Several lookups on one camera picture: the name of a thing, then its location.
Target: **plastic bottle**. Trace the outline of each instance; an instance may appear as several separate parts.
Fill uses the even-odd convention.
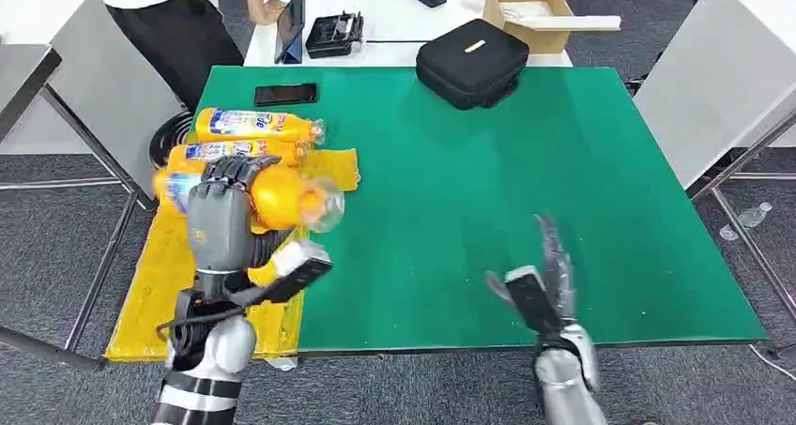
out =
[[[188,193],[201,182],[202,169],[160,170],[155,173],[155,191],[161,207],[185,214]],[[344,196],[327,178],[306,178],[282,165],[267,167],[254,178],[252,194],[256,233],[283,230],[300,224],[317,233],[334,228],[344,213]]]
[[[305,120],[288,113],[205,108],[196,116],[196,136],[200,142],[273,138],[322,144],[326,124],[323,120]]]
[[[281,165],[301,165],[307,159],[309,148],[298,142],[284,142],[272,139],[252,139],[250,141],[206,142],[202,144],[177,145],[169,152],[169,169],[179,169],[192,165],[204,167],[209,160],[227,155],[262,156],[270,153],[279,156]]]
[[[772,210],[772,206],[768,202],[763,202],[760,205],[755,207],[750,207],[741,213],[738,216],[738,221],[741,223],[743,228],[750,230],[755,228],[756,226],[760,225],[763,222],[763,219],[766,218],[766,214]],[[719,235],[724,238],[725,240],[735,240],[737,239],[738,233],[732,228],[732,225],[729,223],[724,225],[721,230],[719,230]]]

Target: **tablet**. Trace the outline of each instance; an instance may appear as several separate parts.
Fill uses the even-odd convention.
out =
[[[274,64],[301,62],[301,33],[304,30],[304,22],[304,0],[290,0],[276,21]]]

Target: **black case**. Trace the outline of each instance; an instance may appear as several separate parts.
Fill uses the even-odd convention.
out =
[[[527,61],[522,40],[476,19],[421,46],[416,71],[458,109],[491,108],[517,87]]]

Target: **water bottle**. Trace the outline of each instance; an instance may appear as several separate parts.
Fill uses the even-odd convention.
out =
[[[763,202],[758,206],[750,207],[741,213],[738,216],[738,221],[741,223],[744,229],[750,230],[763,222],[763,219],[766,218],[766,214],[772,210],[772,206],[768,202]],[[732,225],[729,223],[724,225],[722,229],[719,231],[719,235],[724,238],[725,240],[735,240],[737,239],[738,233],[732,228]]]

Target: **robotic hand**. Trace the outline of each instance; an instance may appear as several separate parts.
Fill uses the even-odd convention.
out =
[[[606,425],[591,393],[599,389],[597,362],[589,334],[574,316],[570,258],[551,218],[537,216],[542,230],[543,270],[518,267],[504,281],[486,273],[489,287],[508,301],[535,330],[537,391],[550,425]]]
[[[241,388],[238,375],[252,358],[256,336],[246,307],[285,302],[331,268],[312,242],[292,241],[275,251],[292,230],[251,232],[248,187],[280,159],[227,156],[210,162],[191,189],[187,216],[195,262],[193,287],[177,294],[169,328],[160,405],[153,423],[231,424]],[[250,267],[274,259],[277,279],[253,284]]]

